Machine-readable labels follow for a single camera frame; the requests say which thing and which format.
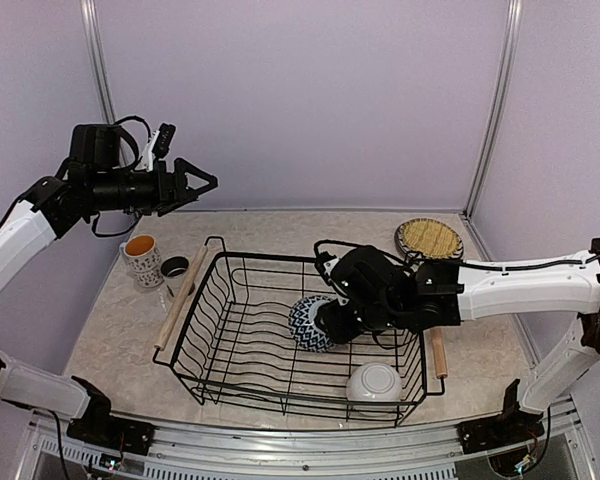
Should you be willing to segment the blue white patterned bowl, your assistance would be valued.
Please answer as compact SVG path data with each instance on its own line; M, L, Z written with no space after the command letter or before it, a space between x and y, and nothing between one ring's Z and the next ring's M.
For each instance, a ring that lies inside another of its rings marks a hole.
M334 347L328 335L317 325L318 310L330 303L332 298L324 295L303 297L292 307L288 327L299 348L313 353L324 353Z

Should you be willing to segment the plain white bowl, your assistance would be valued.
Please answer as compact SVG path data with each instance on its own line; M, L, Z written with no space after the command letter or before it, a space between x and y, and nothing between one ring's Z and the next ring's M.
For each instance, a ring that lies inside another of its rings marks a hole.
M398 372L385 363L370 362L357 368L346 385L349 401L395 402L402 389Z

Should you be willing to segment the white floral patterned mug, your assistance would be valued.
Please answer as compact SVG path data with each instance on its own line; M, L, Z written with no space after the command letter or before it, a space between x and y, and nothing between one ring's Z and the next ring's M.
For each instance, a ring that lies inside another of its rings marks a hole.
M163 284L164 277L160 270L162 258L153 236L132 237L122 242L119 250L137 286L151 289Z

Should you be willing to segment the white brown ceramic cup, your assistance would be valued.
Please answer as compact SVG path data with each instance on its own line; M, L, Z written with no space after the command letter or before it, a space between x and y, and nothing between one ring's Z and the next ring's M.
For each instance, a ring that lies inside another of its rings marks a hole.
M184 256L173 256L163 261L160 272L171 297L178 293L189 266L189 260Z

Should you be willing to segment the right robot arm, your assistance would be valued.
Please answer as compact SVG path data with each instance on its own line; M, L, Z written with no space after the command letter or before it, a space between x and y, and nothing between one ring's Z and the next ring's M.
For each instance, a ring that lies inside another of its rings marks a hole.
M522 262L405 262L363 245L343 257L318 251L315 266L336 297L312 302L309 318L335 344L363 333L420 333L504 314L575 313L563 339L507 388L503 411L491 423L500 443L515 442L600 361L600 237L570 255Z

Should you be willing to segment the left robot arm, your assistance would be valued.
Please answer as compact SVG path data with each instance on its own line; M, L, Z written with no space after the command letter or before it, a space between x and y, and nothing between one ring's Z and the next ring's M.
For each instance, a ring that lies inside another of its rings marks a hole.
M20 194L0 221L0 293L79 221L96 220L107 211L164 216L217 188L216 176L182 158L174 160L172 170L167 168L164 158L174 134L173 125L163 124L139 148L122 121L76 126L57 173ZM109 398L95 386L1 352L0 400L64 416L73 429L101 445L120 434Z

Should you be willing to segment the aluminium front rail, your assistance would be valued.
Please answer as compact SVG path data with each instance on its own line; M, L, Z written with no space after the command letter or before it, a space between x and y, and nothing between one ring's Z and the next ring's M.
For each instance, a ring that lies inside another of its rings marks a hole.
M289 402L258 409L248 399L197 403L175 391L116 399L114 408L151 422L145 456L105 470L108 450L58 438L35 414L17 468L20 479L491 479L503 450L466 454L457 425L495 413L502 397L449 382L399 426L343 409L304 417Z

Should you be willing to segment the left aluminium corner post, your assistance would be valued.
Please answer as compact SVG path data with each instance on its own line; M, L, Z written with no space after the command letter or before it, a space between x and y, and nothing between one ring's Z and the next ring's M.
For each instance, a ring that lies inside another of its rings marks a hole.
M107 123L113 123L116 119L116 114L107 78L106 63L98 24L97 5L94 0L81 0L79 4L91 71L102 118Z

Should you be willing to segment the aluminium corner post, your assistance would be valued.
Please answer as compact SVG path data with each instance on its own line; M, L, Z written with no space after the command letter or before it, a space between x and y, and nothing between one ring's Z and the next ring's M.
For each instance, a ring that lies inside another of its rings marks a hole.
M113 123L116 119L116 114L107 78L106 63L98 24L97 5L94 0L81 0L79 4L91 71L102 118L107 123Z
M508 2L504 40L501 48L501 55L498 64L489 115L487 118L486 129L479 150L478 162L472 178L469 195L463 210L464 216L468 222L471 222L476 214L496 147L497 137L505 111L511 75L515 63L522 10L523 2L521 0L511 0Z

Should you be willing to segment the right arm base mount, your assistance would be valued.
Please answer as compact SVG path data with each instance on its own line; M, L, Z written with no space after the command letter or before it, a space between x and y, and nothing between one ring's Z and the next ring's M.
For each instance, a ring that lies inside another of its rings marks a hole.
M464 454L493 450L530 441L545 433L543 415L500 413L461 422L456 431Z

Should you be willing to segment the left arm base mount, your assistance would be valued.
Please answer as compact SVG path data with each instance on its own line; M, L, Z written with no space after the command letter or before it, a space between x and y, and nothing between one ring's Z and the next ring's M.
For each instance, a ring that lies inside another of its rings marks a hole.
M113 416L105 411L86 413L70 421L67 435L87 444L147 456L155 433L151 423Z

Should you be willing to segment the right aluminium corner post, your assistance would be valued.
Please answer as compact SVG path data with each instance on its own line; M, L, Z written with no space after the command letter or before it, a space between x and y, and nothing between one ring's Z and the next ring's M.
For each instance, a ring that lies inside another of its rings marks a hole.
M498 64L489 115L487 118L486 129L479 150L478 162L472 178L469 195L463 210L464 216L468 222L471 222L476 214L496 147L497 137L505 111L511 75L515 63L522 10L523 2L521 0L511 0L508 2L504 40L501 48L501 55Z

